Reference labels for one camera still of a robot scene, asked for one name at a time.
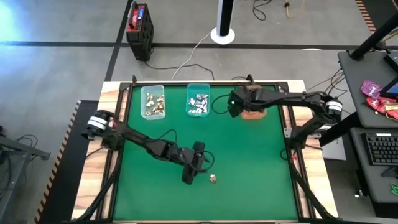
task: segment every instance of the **table leg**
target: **table leg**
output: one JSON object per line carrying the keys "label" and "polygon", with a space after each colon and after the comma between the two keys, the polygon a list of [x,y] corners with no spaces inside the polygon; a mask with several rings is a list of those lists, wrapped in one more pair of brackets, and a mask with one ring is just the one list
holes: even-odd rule
{"label": "table leg", "polygon": [[321,147],[331,143],[339,137],[342,137],[353,127],[361,127],[361,122],[359,121],[357,112],[350,114],[344,120],[332,126],[326,131],[326,133],[322,134],[319,139]]}

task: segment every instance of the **green mat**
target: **green mat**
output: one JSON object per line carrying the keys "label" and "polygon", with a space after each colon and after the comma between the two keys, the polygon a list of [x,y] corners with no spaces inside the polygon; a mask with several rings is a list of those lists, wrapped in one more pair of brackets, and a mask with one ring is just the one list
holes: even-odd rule
{"label": "green mat", "polygon": [[[212,86],[210,100],[232,89]],[[165,86],[166,117],[147,121],[140,114],[141,89],[134,88],[128,125],[152,138],[175,129],[180,147],[204,142],[215,155],[213,168],[187,185],[181,181],[182,166],[155,160],[127,142],[114,219],[296,220],[289,168],[279,157],[284,138],[278,108],[269,108],[257,121],[213,111],[194,118],[185,112],[186,94],[185,86]],[[227,99],[218,100],[215,108],[225,110]],[[173,133],[164,139],[174,141]],[[216,184],[210,183],[210,174],[216,174]]]}

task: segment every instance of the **blue plastic container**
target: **blue plastic container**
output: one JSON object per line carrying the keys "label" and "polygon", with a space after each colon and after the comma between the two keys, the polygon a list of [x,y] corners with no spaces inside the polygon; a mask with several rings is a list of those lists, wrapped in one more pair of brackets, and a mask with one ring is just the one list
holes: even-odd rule
{"label": "blue plastic container", "polygon": [[187,105],[185,111],[189,116],[205,117],[210,112],[210,85],[191,83],[187,87]]}

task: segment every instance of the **pink wrapper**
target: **pink wrapper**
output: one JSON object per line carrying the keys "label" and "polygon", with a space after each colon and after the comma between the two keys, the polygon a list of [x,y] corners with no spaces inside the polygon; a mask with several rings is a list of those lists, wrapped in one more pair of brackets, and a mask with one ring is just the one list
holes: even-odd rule
{"label": "pink wrapper", "polygon": [[380,95],[380,91],[382,90],[381,86],[372,82],[371,80],[363,81],[361,91],[366,96],[370,96],[372,98],[377,99]]}

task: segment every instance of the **computer keyboard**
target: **computer keyboard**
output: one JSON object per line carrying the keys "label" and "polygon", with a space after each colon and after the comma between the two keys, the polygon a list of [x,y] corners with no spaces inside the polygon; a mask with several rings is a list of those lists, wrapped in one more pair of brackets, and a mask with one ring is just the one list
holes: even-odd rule
{"label": "computer keyboard", "polygon": [[398,166],[398,134],[362,134],[366,154],[372,166]]}

